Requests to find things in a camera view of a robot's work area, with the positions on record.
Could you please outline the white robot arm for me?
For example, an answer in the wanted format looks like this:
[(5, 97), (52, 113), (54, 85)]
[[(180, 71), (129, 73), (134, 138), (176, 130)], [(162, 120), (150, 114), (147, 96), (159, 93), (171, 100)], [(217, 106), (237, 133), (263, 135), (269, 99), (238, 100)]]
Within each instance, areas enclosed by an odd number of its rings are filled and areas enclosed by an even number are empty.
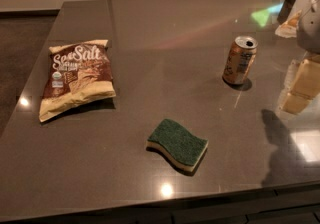
[(320, 94), (320, 0), (293, 0), (290, 7), (277, 35), (295, 37), (305, 55), (289, 65), (279, 109), (297, 115)]

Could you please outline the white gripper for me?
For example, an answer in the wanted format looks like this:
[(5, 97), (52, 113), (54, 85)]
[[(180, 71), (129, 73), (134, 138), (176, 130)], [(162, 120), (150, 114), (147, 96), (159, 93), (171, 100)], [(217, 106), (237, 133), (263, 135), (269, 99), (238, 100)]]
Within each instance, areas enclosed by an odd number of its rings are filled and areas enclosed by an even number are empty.
[(297, 26), (297, 44), (312, 53), (289, 65), (282, 92), (281, 109), (302, 112), (320, 93), (320, 13), (310, 8), (302, 13)]

